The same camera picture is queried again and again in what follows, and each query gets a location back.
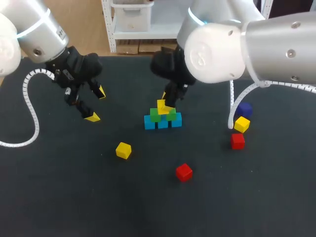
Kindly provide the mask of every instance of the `green cube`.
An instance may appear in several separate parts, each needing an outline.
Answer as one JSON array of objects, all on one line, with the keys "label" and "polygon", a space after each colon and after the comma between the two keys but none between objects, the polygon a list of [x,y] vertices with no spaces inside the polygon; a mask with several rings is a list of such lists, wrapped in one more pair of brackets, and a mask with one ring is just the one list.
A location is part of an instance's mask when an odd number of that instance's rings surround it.
[{"label": "green cube", "polygon": [[158,114],[157,108],[150,109],[150,121],[151,122],[161,122],[161,115]]},{"label": "green cube", "polygon": [[176,109],[170,110],[169,114],[167,114],[167,121],[175,121],[177,120]]}]

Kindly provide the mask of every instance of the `red block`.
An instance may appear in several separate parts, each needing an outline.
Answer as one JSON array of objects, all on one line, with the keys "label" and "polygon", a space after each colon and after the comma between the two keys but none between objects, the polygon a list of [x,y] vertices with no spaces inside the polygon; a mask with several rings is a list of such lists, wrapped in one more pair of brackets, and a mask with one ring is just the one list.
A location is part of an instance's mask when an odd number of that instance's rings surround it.
[{"label": "red block", "polygon": [[176,169],[176,175],[180,181],[186,182],[192,178],[193,171],[186,163],[184,163],[182,166]]},{"label": "red block", "polygon": [[242,150],[245,147],[245,139],[243,137],[243,134],[232,134],[231,143],[233,150]]}]

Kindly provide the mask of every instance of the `toy block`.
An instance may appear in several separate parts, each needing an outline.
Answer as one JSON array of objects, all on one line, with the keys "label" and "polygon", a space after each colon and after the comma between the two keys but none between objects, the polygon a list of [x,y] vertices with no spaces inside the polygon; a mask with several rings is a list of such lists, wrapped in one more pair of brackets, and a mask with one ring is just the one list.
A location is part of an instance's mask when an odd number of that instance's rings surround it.
[{"label": "toy block", "polygon": [[161,115],[161,122],[158,122],[158,129],[168,128],[168,121],[166,115]]},{"label": "toy block", "polygon": [[97,122],[100,120],[99,116],[95,112],[93,112],[92,116],[84,118],[84,119],[89,120],[90,122]]},{"label": "toy block", "polygon": [[244,117],[240,117],[239,119],[236,120],[234,129],[237,131],[244,133],[250,125],[250,121]]},{"label": "toy block", "polygon": [[231,144],[233,150],[242,150],[245,147],[245,139],[243,137],[243,134],[232,134]]},{"label": "toy block", "polygon": [[166,115],[167,121],[175,121],[177,120],[177,113],[176,109],[172,109],[167,115]]},{"label": "toy block", "polygon": [[184,163],[182,166],[176,169],[176,176],[181,182],[186,182],[192,178],[193,171],[186,163]]},{"label": "toy block", "polygon": [[182,127],[181,113],[176,113],[176,120],[171,121],[171,127]]},{"label": "toy block", "polygon": [[157,109],[159,115],[167,115],[173,107],[166,106],[164,104],[165,100],[157,100]]},{"label": "toy block", "polygon": [[150,115],[144,116],[145,130],[155,129],[155,123],[150,121]]},{"label": "toy block", "polygon": [[249,103],[240,103],[236,109],[236,114],[249,119],[252,115],[252,106]]},{"label": "toy block", "polygon": [[161,115],[158,114],[158,109],[152,108],[150,109],[150,121],[151,122],[160,122]]},{"label": "toy block", "polygon": [[115,151],[118,157],[127,159],[132,152],[132,147],[129,144],[121,142]]}]

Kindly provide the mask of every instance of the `blue block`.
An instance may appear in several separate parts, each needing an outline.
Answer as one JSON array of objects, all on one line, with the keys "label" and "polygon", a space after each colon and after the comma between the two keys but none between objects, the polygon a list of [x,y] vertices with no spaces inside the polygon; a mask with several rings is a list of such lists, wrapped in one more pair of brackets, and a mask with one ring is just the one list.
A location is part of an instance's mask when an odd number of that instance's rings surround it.
[{"label": "blue block", "polygon": [[155,129],[155,123],[150,121],[150,115],[144,116],[145,130]]},{"label": "blue block", "polygon": [[181,113],[177,113],[177,120],[171,121],[172,127],[182,127],[182,116]]},{"label": "blue block", "polygon": [[249,119],[252,115],[252,106],[249,103],[240,103],[236,109],[236,114],[238,117],[243,116]]},{"label": "blue block", "polygon": [[161,115],[161,122],[158,123],[158,128],[168,128],[167,115]]}]

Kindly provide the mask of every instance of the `cable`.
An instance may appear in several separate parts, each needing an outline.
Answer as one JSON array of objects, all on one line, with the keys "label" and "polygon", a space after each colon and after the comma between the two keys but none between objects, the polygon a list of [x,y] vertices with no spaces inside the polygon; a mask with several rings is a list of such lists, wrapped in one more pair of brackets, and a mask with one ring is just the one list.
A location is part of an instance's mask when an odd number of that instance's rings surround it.
[{"label": "cable", "polygon": [[0,146],[4,146],[4,147],[23,147],[23,146],[26,146],[28,144],[31,144],[32,142],[34,142],[39,133],[40,133],[40,124],[39,124],[39,120],[38,120],[38,117],[35,113],[35,110],[31,104],[31,101],[29,99],[29,95],[28,95],[28,85],[29,85],[29,81],[30,79],[35,76],[36,74],[39,74],[39,73],[43,73],[43,74],[46,74],[48,77],[50,77],[52,80],[55,79],[55,75],[50,72],[50,71],[47,71],[46,69],[36,69],[34,71],[31,71],[24,79],[24,83],[23,83],[23,96],[24,96],[24,100],[26,102],[26,105],[28,106],[30,112],[31,112],[31,115],[33,117],[33,120],[34,120],[34,125],[35,125],[35,132],[34,132],[34,135],[33,137],[30,138],[30,140],[26,141],[26,142],[22,142],[22,143],[16,143],[16,144],[12,144],[12,143],[6,143],[6,142],[1,142],[0,141]]},{"label": "cable", "polygon": [[234,81],[230,80],[229,81],[230,84],[230,88],[231,88],[231,108],[234,105],[234,101],[235,101],[235,96],[234,96]]},{"label": "cable", "polygon": [[[277,81],[270,81],[270,80],[265,80],[263,81],[263,83],[265,84],[264,87],[266,86],[270,86],[270,85],[284,85],[284,86],[289,86],[289,87],[293,87],[293,88],[297,88],[300,90],[304,90],[304,91],[308,91],[308,92],[312,92],[316,94],[316,87],[315,86],[311,86],[311,85],[305,85],[305,84],[293,84],[293,83],[284,83],[284,82],[277,82]],[[247,87],[236,99],[236,101],[234,102],[234,105],[231,107],[231,112],[229,114],[229,118],[228,118],[228,128],[232,129],[234,127],[234,114],[236,112],[236,109],[238,107],[238,105],[240,104],[240,102],[244,99],[244,97],[249,94],[250,92],[252,92],[254,89],[258,88],[259,86],[257,84],[252,84],[249,87]]]}]

